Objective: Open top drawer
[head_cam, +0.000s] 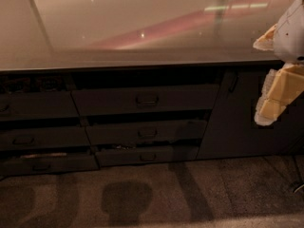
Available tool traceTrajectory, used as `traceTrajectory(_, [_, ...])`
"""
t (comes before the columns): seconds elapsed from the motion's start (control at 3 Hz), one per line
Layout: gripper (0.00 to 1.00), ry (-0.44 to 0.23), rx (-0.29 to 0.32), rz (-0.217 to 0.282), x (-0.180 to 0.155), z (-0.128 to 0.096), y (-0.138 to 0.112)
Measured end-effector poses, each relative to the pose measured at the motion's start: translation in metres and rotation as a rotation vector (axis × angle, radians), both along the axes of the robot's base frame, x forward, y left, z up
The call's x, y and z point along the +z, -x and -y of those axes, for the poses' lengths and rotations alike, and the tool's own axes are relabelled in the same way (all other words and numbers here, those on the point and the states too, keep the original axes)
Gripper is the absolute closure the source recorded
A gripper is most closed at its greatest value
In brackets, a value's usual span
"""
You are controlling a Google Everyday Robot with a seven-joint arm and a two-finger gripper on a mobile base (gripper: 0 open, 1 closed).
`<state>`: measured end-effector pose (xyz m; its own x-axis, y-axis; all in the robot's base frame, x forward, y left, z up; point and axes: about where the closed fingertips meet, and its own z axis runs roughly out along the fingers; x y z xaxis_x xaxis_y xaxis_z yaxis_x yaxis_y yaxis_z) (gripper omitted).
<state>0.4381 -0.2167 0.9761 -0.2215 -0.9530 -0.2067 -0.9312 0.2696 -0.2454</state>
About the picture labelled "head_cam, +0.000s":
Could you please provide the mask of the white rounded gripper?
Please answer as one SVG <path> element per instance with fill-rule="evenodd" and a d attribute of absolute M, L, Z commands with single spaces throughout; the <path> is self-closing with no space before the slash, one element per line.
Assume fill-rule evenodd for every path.
<path fill-rule="evenodd" d="M 274 51 L 286 63 L 266 75 L 256 104 L 256 124 L 268 126 L 304 92 L 304 66 L 296 65 L 304 63 L 304 0 L 294 0 L 277 24 L 255 40 L 253 48 Z"/>

